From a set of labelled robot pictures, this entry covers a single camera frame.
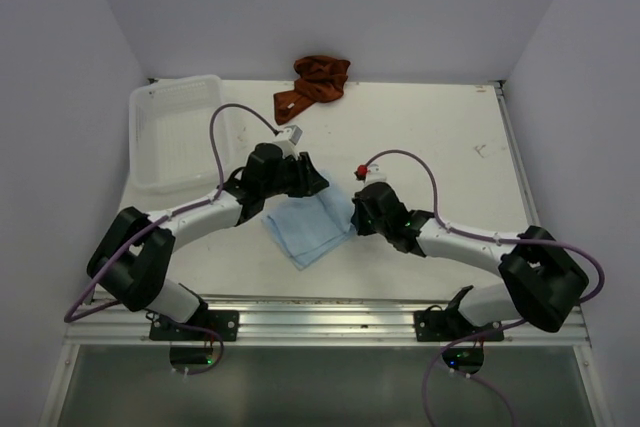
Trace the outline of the light blue towel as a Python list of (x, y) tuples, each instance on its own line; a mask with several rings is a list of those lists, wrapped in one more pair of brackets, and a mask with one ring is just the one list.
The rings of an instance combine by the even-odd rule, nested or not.
[(311, 197), (287, 197), (262, 218), (271, 239), (299, 271), (355, 234), (352, 201), (327, 170), (320, 173), (327, 188)]

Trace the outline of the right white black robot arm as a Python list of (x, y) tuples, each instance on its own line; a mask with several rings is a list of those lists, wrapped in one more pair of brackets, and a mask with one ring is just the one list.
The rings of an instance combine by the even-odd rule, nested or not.
[(452, 260), (500, 278), (490, 287), (461, 288), (443, 309), (426, 309), (421, 321), (439, 339), (468, 339), (516, 319), (557, 332), (588, 286), (587, 274), (540, 227), (506, 241), (482, 241), (478, 232), (465, 237), (441, 226), (432, 212), (407, 209), (385, 182), (365, 186), (353, 204), (358, 235), (379, 234), (399, 252)]

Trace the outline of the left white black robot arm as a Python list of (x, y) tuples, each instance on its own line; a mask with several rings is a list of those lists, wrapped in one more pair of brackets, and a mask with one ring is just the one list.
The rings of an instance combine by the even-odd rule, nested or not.
[(197, 339), (208, 326), (205, 304), (167, 278), (174, 252), (246, 223), (271, 197), (312, 197), (328, 187), (308, 153), (286, 154), (274, 143), (261, 143), (244, 167), (192, 203), (164, 212), (145, 213), (135, 207), (120, 211), (92, 255), (87, 274), (128, 310), (169, 318), (182, 337)]

